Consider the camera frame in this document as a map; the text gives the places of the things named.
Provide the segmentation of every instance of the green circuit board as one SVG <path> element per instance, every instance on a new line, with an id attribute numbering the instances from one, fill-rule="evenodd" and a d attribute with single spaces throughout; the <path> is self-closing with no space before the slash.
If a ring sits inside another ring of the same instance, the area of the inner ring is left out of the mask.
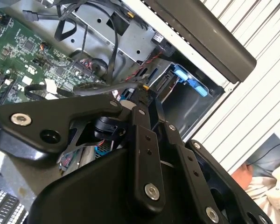
<path id="1" fill-rule="evenodd" d="M 101 82 L 80 63 L 70 68 L 51 66 L 40 45 L 46 40 L 0 11 L 0 105 L 25 102 L 24 87 L 54 80 L 57 87 L 71 91 L 84 82 Z M 71 59 L 46 43 L 46 54 L 55 64 L 67 64 Z"/>

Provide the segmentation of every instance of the black plastic part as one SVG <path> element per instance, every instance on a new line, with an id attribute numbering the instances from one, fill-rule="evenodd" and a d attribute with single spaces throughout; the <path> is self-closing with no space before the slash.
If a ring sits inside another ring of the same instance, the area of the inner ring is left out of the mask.
<path id="1" fill-rule="evenodd" d="M 157 46 L 157 50 L 166 57 L 171 57 L 176 51 L 175 47 L 172 46 L 172 44 L 169 43 L 165 38 L 161 42 L 156 41 L 154 38 L 151 41 Z"/>
<path id="2" fill-rule="evenodd" d="M 0 106 L 0 150 L 29 161 L 54 164 L 67 148 L 72 121 L 78 118 L 91 121 L 121 113 L 121 105 L 114 101 L 117 106 L 113 106 L 110 101 L 113 101 L 112 97 L 100 95 Z M 29 115 L 32 123 L 28 126 L 12 123 L 10 118 L 15 113 Z M 50 133 L 42 135 L 44 130 L 53 131 L 52 139 L 59 141 L 45 142 Z"/>
<path id="3" fill-rule="evenodd" d="M 25 18 L 25 20 L 30 21 L 30 22 L 34 22 L 34 21 L 38 21 L 38 13 L 36 12 L 32 12 L 29 10 L 23 10 L 23 16 Z"/>
<path id="4" fill-rule="evenodd" d="M 256 59 L 198 0 L 145 0 L 185 41 L 229 81 L 243 82 Z"/>
<path id="5" fill-rule="evenodd" d="M 161 169 L 167 202 L 157 216 L 135 215 L 128 206 L 128 150 L 118 149 L 47 186 L 34 201 L 28 224 L 189 224 L 174 169 L 163 164 Z"/>
<path id="6" fill-rule="evenodd" d="M 270 218 L 262 209 L 246 194 L 246 192 L 233 180 L 223 167 L 211 156 L 211 154 L 195 140 L 187 142 L 186 148 L 194 151 L 192 158 L 196 158 L 207 180 L 209 189 L 221 211 L 225 211 L 230 223 L 253 223 L 249 218 L 254 217 L 257 222 L 262 223 L 261 215 L 271 224 Z"/>
<path id="7" fill-rule="evenodd" d="M 165 192 L 157 136 L 150 130 L 148 110 L 132 109 L 132 131 L 129 143 L 129 176 L 127 202 L 137 214 L 159 214 L 165 206 Z M 160 198 L 150 199 L 144 191 L 147 184 L 157 187 Z"/>

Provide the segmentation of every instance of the screw hole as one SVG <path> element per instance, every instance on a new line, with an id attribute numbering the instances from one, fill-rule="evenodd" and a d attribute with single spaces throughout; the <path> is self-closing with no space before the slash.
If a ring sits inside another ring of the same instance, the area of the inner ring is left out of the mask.
<path id="1" fill-rule="evenodd" d="M 195 176 L 199 176 L 199 174 L 194 170 L 193 170 L 193 173 L 194 173 Z"/>
<path id="2" fill-rule="evenodd" d="M 121 128 L 121 129 L 118 130 L 118 135 L 119 135 L 119 136 L 122 136 L 122 135 L 124 135 L 125 133 L 126 133 L 126 130 L 125 130 L 124 128 Z"/>
<path id="3" fill-rule="evenodd" d="M 150 151 L 150 149 L 146 150 L 146 153 L 147 153 L 148 155 L 152 155 L 152 154 L 153 154 L 152 151 Z"/>
<path id="4" fill-rule="evenodd" d="M 42 130 L 40 133 L 41 139 L 49 144 L 57 144 L 61 140 L 61 136 L 57 131 L 54 130 Z"/>

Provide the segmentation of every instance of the mounting hole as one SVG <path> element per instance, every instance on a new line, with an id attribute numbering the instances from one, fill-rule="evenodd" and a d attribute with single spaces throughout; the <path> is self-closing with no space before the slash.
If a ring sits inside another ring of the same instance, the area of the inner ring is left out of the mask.
<path id="1" fill-rule="evenodd" d="M 42 130 L 40 133 L 41 139 L 49 144 L 57 144 L 61 140 L 61 136 L 57 131 L 54 130 Z"/>
<path id="2" fill-rule="evenodd" d="M 247 215 L 248 215 L 249 219 L 253 222 L 253 224 L 258 223 L 257 219 L 250 212 L 247 212 Z"/>
<path id="3" fill-rule="evenodd" d="M 124 128 L 120 128 L 119 130 L 118 130 L 118 135 L 119 136 L 122 136 L 122 135 L 124 135 L 126 133 L 126 130 L 124 129 Z"/>
<path id="4" fill-rule="evenodd" d="M 199 174 L 194 170 L 193 170 L 193 173 L 194 173 L 195 176 L 199 176 Z"/>
<path id="5" fill-rule="evenodd" d="M 152 155 L 152 154 L 153 154 L 153 152 L 150 151 L 150 149 L 146 150 L 146 153 L 147 153 L 148 155 Z"/>

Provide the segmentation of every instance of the black connector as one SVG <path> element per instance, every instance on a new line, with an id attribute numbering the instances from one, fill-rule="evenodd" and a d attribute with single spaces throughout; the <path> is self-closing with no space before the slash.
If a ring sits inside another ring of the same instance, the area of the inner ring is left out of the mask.
<path id="1" fill-rule="evenodd" d="M 38 13 L 29 11 L 29 10 L 23 10 L 23 15 L 24 15 L 25 20 L 27 20 L 27 21 L 30 21 L 30 22 L 39 21 Z"/>

